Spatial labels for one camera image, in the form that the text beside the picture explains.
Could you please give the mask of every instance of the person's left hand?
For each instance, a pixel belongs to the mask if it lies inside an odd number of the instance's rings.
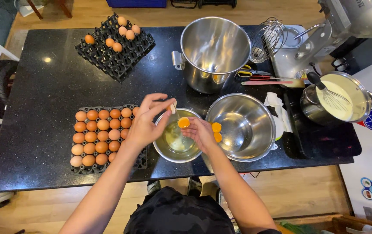
[[[137,112],[134,124],[129,130],[126,141],[131,142],[136,147],[138,146],[138,149],[143,149],[162,135],[171,111],[166,111],[157,125],[153,123],[153,119],[175,101],[174,98],[164,102],[157,101],[166,98],[167,94],[164,93],[146,95]]]

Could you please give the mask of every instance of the yellow-handled scissors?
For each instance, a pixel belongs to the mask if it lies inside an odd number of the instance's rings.
[[[244,65],[238,72],[239,77],[252,77],[254,75],[271,75],[271,73],[255,71],[249,65]]]

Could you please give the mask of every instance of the brown egg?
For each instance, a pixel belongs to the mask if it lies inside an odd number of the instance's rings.
[[[83,153],[83,145],[80,145],[80,144],[77,144],[77,145],[74,145],[72,146],[72,154],[74,155],[81,155]]]
[[[119,44],[118,42],[114,43],[112,45],[112,49],[115,51],[115,52],[121,52],[122,51],[122,45]]]
[[[94,39],[93,36],[87,34],[87,35],[85,36],[85,42],[88,43],[88,44],[93,45],[93,44],[95,44],[95,39]]]
[[[77,132],[83,132],[86,130],[86,124],[84,122],[77,122],[75,124],[75,130]]]
[[[100,130],[108,130],[110,128],[110,122],[108,122],[108,120],[100,120],[97,126]]]
[[[118,119],[121,116],[121,111],[119,109],[113,109],[110,112],[111,118]]]
[[[123,128],[130,128],[131,127],[131,119],[130,118],[124,118],[121,120],[121,127]]]
[[[110,137],[111,140],[116,141],[120,138],[121,135],[118,129],[113,129],[113,130],[110,130],[110,132],[108,133],[108,136]]]
[[[115,41],[114,41],[112,38],[107,38],[107,39],[105,40],[105,44],[106,44],[108,47],[111,47],[114,43],[115,43]]]
[[[135,34],[132,30],[127,30],[125,32],[125,37],[127,38],[127,40],[132,41],[135,38]]]
[[[89,120],[96,120],[98,118],[98,112],[94,109],[91,109],[86,113],[86,117],[88,117]]]
[[[110,116],[110,112],[103,109],[100,111],[100,113],[98,113],[98,116],[101,120],[105,120],[105,119],[108,119],[108,117]]]
[[[117,129],[121,126],[121,122],[117,119],[113,119],[110,121],[110,128]]]
[[[119,29],[118,29],[118,33],[121,35],[121,36],[125,36],[125,33],[127,32],[127,29],[124,27],[124,26],[121,26]]]
[[[131,30],[133,30],[133,32],[136,33],[136,34],[140,34],[141,33],[140,27],[138,27],[138,25],[136,25],[136,24],[134,24],[131,27]]]
[[[122,16],[118,17],[118,19],[116,21],[121,26],[126,26],[127,25],[127,20]]]
[[[95,156],[92,154],[85,155],[82,159],[82,163],[87,167],[92,166],[95,163]]]
[[[100,141],[108,140],[108,132],[107,131],[100,131],[98,133],[98,140],[100,140]]]
[[[70,164],[72,167],[80,167],[82,166],[82,157],[79,155],[75,155],[70,159]]]
[[[139,107],[134,107],[134,109],[133,109],[133,115],[134,116],[137,116],[137,112],[138,112],[139,109],[140,109]]]
[[[108,162],[108,156],[106,154],[98,154],[95,162],[97,162],[98,165],[104,165]]]
[[[89,131],[95,131],[97,128],[98,128],[97,122],[95,121],[89,121],[86,124],[86,129],[88,129]]]
[[[83,147],[83,151],[86,154],[93,154],[95,152],[95,144],[94,143],[88,143]]]
[[[85,135],[81,132],[75,133],[75,135],[72,137],[72,140],[76,144],[82,144],[82,142],[85,140]]]
[[[114,161],[115,157],[116,157],[116,153],[115,152],[114,153],[110,153],[110,156],[108,157],[109,162]]]
[[[118,151],[120,149],[120,143],[118,141],[111,141],[108,148],[113,152]]]
[[[82,122],[85,121],[86,120],[86,113],[85,113],[85,111],[78,111],[75,114],[75,118],[78,121],[82,121]]]
[[[122,109],[122,111],[121,111],[121,115],[122,115],[124,118],[128,118],[128,117],[130,117],[131,114],[132,114],[132,111],[131,111],[130,108],[124,108],[124,109]]]
[[[105,141],[100,141],[95,145],[95,150],[98,153],[105,153],[108,150],[108,143]]]
[[[129,131],[128,128],[123,129],[123,130],[121,131],[121,138],[122,138],[122,139],[127,139],[128,131]]]
[[[96,132],[87,132],[85,134],[85,141],[87,142],[94,142],[97,139],[97,133]]]

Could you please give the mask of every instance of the whisk handle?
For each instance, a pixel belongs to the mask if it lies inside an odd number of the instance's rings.
[[[320,81],[320,77],[318,74],[316,74],[315,72],[309,72],[307,74],[307,79],[314,85],[316,85],[316,87],[318,87],[320,90],[323,90],[326,88],[326,86],[324,85],[324,83],[322,81]]]

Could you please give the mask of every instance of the black egg tray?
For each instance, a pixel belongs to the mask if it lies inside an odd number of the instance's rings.
[[[114,13],[105,22],[101,22],[101,26],[95,28],[94,33],[90,33],[95,39],[94,45],[86,43],[83,38],[81,43],[75,46],[75,49],[85,60],[118,82],[122,82],[127,73],[156,43],[150,33],[146,33],[143,29],[139,35],[135,35],[134,40],[127,40],[118,33],[120,24],[118,24],[117,18],[118,15]],[[126,28],[131,29],[131,27],[131,22],[127,20]],[[106,46],[105,40],[108,38],[119,42],[122,45],[122,51],[115,52],[111,47]]]
[[[79,108],[78,111],[84,111],[84,112],[88,112],[90,111],[91,109],[95,109],[96,111],[101,111],[103,109],[106,109],[108,111],[111,111],[113,109],[119,109],[119,110],[122,110],[124,108],[130,108],[131,110],[134,109],[134,107],[137,107],[137,105],[134,105],[134,104],[126,104],[126,105],[122,105],[122,106],[119,106],[119,107],[82,107],[82,108]],[[123,127],[119,127],[118,130],[121,132],[124,128]],[[122,142],[124,139],[122,139],[121,137],[118,139],[118,142]],[[107,143],[110,143],[111,142],[111,139],[107,139],[106,140]],[[82,145],[86,145],[88,142],[84,141],[82,142]],[[133,169],[144,169],[144,168],[147,168],[147,146],[142,149],[142,151],[140,152],[140,154],[138,155],[137,157],[137,160],[136,162],[134,163],[134,166],[133,166]],[[106,152],[106,155],[109,156],[112,151],[110,150],[107,150]],[[98,152],[94,152],[93,155],[96,157],[99,153]],[[71,166],[71,171],[74,172],[74,174],[93,174],[93,173],[103,173],[106,168],[110,165],[110,162],[108,161],[105,165],[98,165],[98,164],[94,164],[93,166],[90,166],[90,167],[86,167],[84,165],[80,166],[80,167],[72,167]]]

